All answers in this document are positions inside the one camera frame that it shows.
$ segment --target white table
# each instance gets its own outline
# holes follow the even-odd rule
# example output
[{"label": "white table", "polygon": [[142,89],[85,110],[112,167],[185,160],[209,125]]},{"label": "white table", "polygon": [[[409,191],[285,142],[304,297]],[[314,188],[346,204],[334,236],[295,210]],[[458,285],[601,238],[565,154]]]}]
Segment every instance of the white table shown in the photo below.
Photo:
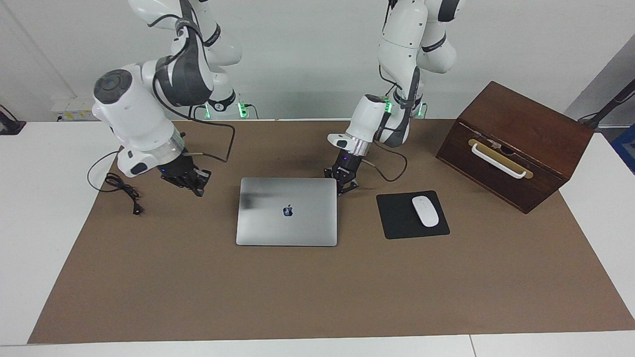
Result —
[{"label": "white table", "polygon": [[[102,123],[29,123],[0,137],[0,356],[624,356],[635,332],[22,346],[97,192],[88,167],[118,148]],[[101,182],[114,158],[93,170]],[[635,311],[635,176],[596,134],[561,193]]]}]

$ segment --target white wireless mouse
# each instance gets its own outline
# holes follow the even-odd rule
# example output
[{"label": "white wireless mouse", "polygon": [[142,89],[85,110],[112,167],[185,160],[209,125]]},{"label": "white wireless mouse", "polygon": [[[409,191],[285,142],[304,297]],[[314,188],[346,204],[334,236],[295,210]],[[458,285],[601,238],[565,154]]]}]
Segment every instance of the white wireless mouse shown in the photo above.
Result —
[{"label": "white wireless mouse", "polygon": [[412,205],[424,226],[434,227],[439,224],[439,214],[428,197],[417,196],[412,199]]}]

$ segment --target mouse pad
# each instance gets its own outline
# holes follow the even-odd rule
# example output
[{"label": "mouse pad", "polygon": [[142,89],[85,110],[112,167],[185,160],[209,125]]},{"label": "mouse pad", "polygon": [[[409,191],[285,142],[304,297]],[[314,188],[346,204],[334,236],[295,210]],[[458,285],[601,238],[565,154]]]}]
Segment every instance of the mouse pad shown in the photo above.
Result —
[{"label": "mouse pad", "polygon": [[[417,196],[426,196],[432,201],[439,214],[439,224],[434,227],[426,227],[421,223],[417,211],[412,205],[412,199]],[[434,191],[379,194],[377,195],[377,206],[386,239],[445,236],[450,233],[439,197]]]}]

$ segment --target brown wooden box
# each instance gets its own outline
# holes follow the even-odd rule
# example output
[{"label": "brown wooden box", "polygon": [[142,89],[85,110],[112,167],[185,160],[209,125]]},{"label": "brown wooden box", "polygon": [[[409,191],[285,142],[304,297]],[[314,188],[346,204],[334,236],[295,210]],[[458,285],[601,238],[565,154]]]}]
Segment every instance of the brown wooden box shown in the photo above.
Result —
[{"label": "brown wooden box", "polygon": [[529,213],[571,179],[592,134],[490,82],[458,117],[437,158]]}]

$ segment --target laptop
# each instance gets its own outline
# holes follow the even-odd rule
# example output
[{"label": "laptop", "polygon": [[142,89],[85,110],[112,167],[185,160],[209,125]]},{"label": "laptop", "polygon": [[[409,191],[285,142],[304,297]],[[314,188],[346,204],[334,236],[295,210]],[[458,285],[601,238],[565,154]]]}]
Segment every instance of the laptop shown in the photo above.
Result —
[{"label": "laptop", "polygon": [[236,244],[335,246],[335,179],[243,178]]}]

